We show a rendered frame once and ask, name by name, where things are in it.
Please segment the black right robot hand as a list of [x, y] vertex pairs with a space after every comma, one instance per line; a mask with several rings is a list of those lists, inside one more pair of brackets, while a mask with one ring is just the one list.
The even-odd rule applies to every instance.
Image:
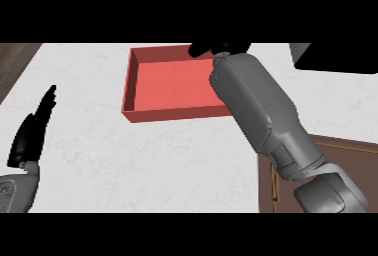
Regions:
[[231, 43], [191, 43], [187, 53], [191, 58], [197, 58], [206, 52], [212, 55], [227, 52], [230, 55], [245, 54], [251, 47], [249, 42]]

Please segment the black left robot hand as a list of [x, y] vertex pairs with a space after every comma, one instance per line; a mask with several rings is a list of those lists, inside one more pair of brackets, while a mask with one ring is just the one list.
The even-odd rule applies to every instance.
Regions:
[[56, 105], [56, 86], [51, 85], [38, 104], [19, 126], [7, 158], [7, 166], [17, 168], [22, 162], [38, 161], [44, 145], [45, 128]]

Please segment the red square box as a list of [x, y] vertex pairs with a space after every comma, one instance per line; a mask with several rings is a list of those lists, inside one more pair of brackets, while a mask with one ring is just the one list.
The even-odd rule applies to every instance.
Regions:
[[212, 55], [187, 45], [129, 49], [121, 113], [131, 123], [228, 116], [209, 85]]

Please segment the brown tray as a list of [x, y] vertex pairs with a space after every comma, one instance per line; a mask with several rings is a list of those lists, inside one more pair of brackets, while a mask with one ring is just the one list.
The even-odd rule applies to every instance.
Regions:
[[[378, 143], [313, 135], [324, 160], [336, 164], [367, 199], [367, 213], [378, 213]], [[333, 181], [332, 175], [323, 179], [316, 176], [299, 180], [283, 180], [264, 155], [258, 156], [258, 210], [261, 213], [302, 213], [293, 192], [311, 185], [323, 186]]]

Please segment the black appliance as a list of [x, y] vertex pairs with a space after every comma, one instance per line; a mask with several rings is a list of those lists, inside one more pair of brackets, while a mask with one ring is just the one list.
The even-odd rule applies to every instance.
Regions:
[[289, 50], [299, 70], [378, 74], [375, 43], [290, 43]]

